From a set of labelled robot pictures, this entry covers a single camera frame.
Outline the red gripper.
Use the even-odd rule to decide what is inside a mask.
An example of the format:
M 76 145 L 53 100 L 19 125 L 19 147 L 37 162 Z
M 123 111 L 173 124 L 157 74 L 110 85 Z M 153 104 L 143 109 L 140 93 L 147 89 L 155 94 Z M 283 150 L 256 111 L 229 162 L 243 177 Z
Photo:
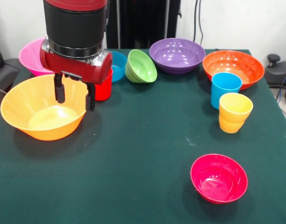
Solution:
M 86 111 L 95 109 L 94 84 L 102 84 L 107 77 L 112 66 L 112 53 L 101 50 L 99 55 L 88 59 L 71 59 L 54 53 L 49 45 L 49 38 L 45 37 L 40 48 L 40 61 L 44 68 L 55 73 L 54 87 L 55 98 L 60 104 L 65 102 L 64 85 L 62 84 L 63 74 L 76 77 L 86 83 Z

